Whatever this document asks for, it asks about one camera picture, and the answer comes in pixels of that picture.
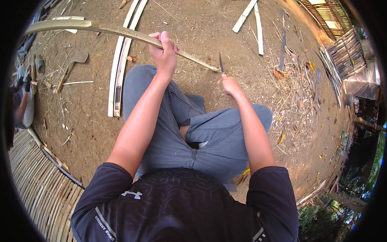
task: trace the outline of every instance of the glove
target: glove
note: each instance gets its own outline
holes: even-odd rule
[[[23,78],[24,78],[24,77],[21,76],[21,77],[19,78],[19,80],[17,81],[17,86],[18,86],[18,87],[21,87],[21,86],[23,85]]]
[[[30,86],[31,86],[31,81],[32,81],[31,77],[27,76],[26,77],[26,88],[25,88],[26,93],[29,92],[29,89],[30,89]]]

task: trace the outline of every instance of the under armour logo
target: under armour logo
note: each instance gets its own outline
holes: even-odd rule
[[[137,193],[134,193],[134,192],[130,192],[130,191],[126,191],[124,192],[123,194],[121,194],[122,196],[126,196],[126,194],[133,194],[134,195],[134,199],[141,199],[141,195],[142,193],[141,192],[137,192]]]

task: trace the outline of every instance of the gray pants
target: gray pants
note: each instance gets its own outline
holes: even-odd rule
[[[155,74],[156,67],[153,65],[138,65],[129,71],[123,87],[125,121]],[[272,122],[271,111],[260,104],[253,104],[253,107],[268,132]],[[208,143],[200,149],[192,149],[179,132],[180,126],[187,125],[190,125],[186,134],[187,143]],[[171,81],[161,102],[152,140],[136,176],[140,178],[152,169],[188,168],[228,184],[246,170],[247,161],[239,109],[226,108],[205,113],[201,96],[183,94]]]

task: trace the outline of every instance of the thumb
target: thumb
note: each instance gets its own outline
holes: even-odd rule
[[[168,33],[166,31],[163,31],[161,33],[161,43],[163,45],[164,50],[171,50],[173,46],[171,46],[171,39],[168,36]]]

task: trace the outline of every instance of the bamboo mat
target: bamboo mat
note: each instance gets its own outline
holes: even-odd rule
[[[75,241],[70,218],[83,189],[45,156],[27,130],[9,152],[12,176],[32,221],[47,241]]]

